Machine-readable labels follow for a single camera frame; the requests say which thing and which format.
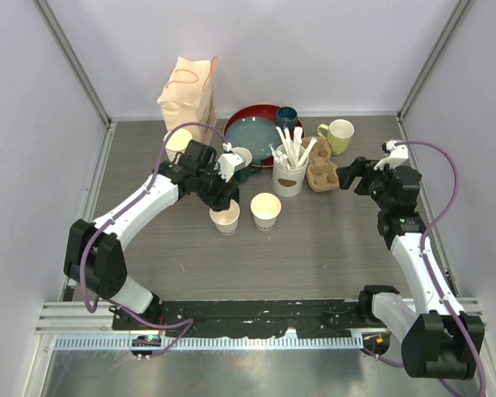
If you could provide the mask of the stack of white paper cups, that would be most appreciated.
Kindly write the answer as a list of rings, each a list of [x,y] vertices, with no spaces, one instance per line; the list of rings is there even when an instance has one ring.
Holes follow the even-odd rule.
[[[187,129],[181,128],[170,137],[165,136],[165,151],[171,162],[175,162],[178,153],[184,153],[188,143],[193,139],[193,135]]]

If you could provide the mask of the white paper cup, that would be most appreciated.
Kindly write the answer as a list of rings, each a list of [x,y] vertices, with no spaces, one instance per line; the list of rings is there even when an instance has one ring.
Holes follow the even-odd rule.
[[[229,209],[219,212],[209,209],[209,216],[223,236],[232,236],[236,232],[240,217],[239,204],[232,199]]]
[[[257,194],[250,202],[255,225],[263,232],[273,228],[281,209],[282,204],[279,198],[270,193]]]

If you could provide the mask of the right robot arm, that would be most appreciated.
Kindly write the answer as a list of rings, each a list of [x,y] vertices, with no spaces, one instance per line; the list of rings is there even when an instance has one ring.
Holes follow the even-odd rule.
[[[356,307],[358,319],[368,327],[382,322],[390,329],[401,343],[403,367],[411,377],[472,379],[484,325],[459,304],[436,263],[416,210],[421,175],[406,165],[378,167],[364,157],[338,169],[337,175],[342,189],[358,179],[355,193],[378,205],[379,234],[400,264],[413,297],[408,306],[395,288],[368,285]]]

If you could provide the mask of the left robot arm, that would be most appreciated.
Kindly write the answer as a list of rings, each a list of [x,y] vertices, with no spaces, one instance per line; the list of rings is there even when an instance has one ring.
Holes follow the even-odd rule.
[[[238,200],[234,174],[245,161],[230,145],[224,149],[218,155],[212,147],[190,141],[174,160],[157,164],[145,183],[113,210],[92,222],[73,223],[64,274],[83,294],[113,302],[130,311],[140,329],[152,329],[160,321],[160,298],[128,275],[124,251],[143,227],[189,194],[214,212],[228,210]]]

